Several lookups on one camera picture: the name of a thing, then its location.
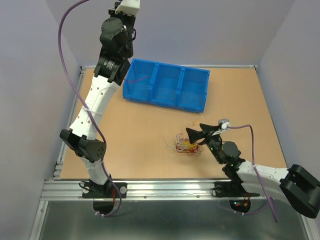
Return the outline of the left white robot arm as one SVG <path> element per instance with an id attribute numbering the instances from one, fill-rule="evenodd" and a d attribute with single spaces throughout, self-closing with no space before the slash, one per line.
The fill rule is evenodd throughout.
<path id="1" fill-rule="evenodd" d="M 107 142 L 96 137 L 102 134 L 98 125 L 131 66 L 129 59 L 134 55 L 134 24 L 139 9 L 138 0 L 118 0 L 109 8 L 109 18 L 101 25 L 101 50 L 90 90 L 86 98 L 76 92 L 82 107 L 70 127 L 59 135 L 86 166 L 89 180 L 81 188 L 87 194 L 106 197 L 116 190 L 103 163 Z"/>

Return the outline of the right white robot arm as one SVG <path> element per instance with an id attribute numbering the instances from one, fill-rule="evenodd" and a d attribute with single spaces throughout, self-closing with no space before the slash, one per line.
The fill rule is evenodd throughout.
<path id="1" fill-rule="evenodd" d="M 320 182 L 305 168 L 293 164 L 287 168 L 275 168 L 256 164 L 255 160 L 241 158 L 241 151 L 232 141 L 223 141 L 221 134 L 232 129 L 229 119 L 217 125 L 201 123 L 201 130 L 186 128 L 189 141 L 206 145 L 222 171 L 230 179 L 228 197 L 256 194 L 266 197 L 274 213 L 273 200 L 290 204 L 299 214 L 315 219 L 320 212 Z"/>

